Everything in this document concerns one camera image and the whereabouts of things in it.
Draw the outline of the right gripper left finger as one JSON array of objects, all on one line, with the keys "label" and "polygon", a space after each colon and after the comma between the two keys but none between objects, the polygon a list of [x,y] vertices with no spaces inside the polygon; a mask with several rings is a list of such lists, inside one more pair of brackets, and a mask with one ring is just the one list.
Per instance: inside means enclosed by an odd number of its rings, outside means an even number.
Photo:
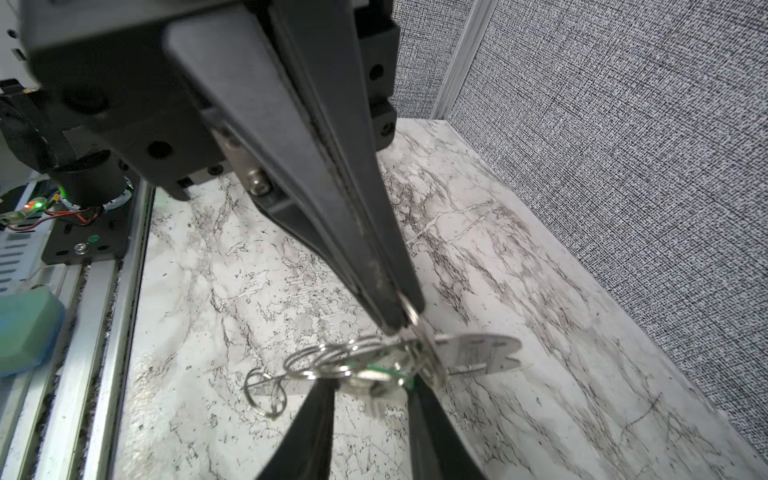
[{"label": "right gripper left finger", "polygon": [[315,383],[258,480],[330,478],[335,394],[335,381]]}]

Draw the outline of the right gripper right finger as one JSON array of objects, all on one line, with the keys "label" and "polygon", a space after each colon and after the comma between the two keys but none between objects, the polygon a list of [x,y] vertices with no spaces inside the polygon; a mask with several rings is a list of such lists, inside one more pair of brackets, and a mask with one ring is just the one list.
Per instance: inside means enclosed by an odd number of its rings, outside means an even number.
[{"label": "right gripper right finger", "polygon": [[408,390],[409,448],[414,479],[485,479],[433,390],[416,376]]}]

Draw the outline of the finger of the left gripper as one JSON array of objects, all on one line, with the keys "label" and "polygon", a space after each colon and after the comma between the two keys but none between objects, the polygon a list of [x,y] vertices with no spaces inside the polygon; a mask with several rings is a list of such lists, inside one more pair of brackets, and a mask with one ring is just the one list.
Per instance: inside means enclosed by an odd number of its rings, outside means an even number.
[{"label": "finger of the left gripper", "polygon": [[271,5],[225,5],[170,21],[163,50],[259,211],[322,258],[377,327],[394,335],[400,314],[379,315],[358,292],[327,215],[342,204],[332,162],[278,50]]},{"label": "finger of the left gripper", "polygon": [[278,50],[325,147],[342,204],[332,239],[359,293],[379,315],[425,300],[394,215],[376,154],[389,146],[400,28],[388,1],[276,1],[269,8]]}]

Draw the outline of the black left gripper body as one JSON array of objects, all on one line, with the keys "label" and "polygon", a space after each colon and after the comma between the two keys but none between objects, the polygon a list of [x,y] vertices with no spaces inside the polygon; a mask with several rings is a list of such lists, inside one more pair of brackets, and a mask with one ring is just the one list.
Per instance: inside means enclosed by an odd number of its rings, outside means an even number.
[{"label": "black left gripper body", "polygon": [[21,44],[56,117],[98,135],[138,173],[184,199],[223,159],[196,94],[163,50],[176,19],[276,1],[24,1]]}]

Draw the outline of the green key tag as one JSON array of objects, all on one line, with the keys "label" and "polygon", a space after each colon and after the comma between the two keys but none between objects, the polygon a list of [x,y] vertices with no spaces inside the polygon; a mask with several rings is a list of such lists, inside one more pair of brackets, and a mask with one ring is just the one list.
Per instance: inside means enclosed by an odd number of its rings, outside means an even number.
[{"label": "green key tag", "polygon": [[351,380],[379,383],[385,388],[412,389],[413,378],[413,369],[404,361],[396,361],[394,364],[386,365],[369,363],[362,370],[354,373]]}]

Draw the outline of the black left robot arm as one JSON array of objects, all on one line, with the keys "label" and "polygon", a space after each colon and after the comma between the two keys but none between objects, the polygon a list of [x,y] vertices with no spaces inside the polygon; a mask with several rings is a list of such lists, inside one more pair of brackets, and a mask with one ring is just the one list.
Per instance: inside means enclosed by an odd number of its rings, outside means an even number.
[{"label": "black left robot arm", "polygon": [[425,300],[378,162],[394,138],[388,1],[26,1],[39,90],[1,95],[12,152],[49,173],[89,137],[172,197],[227,163],[386,334]]}]

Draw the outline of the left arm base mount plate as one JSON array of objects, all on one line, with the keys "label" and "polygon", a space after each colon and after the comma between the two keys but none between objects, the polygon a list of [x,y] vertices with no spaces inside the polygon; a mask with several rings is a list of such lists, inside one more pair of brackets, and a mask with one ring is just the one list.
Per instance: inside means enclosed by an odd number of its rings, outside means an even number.
[{"label": "left arm base mount plate", "polygon": [[103,204],[98,213],[82,214],[85,223],[54,221],[41,255],[45,265],[75,265],[125,256],[137,199],[133,182],[128,177],[125,180],[126,189],[120,196]]}]

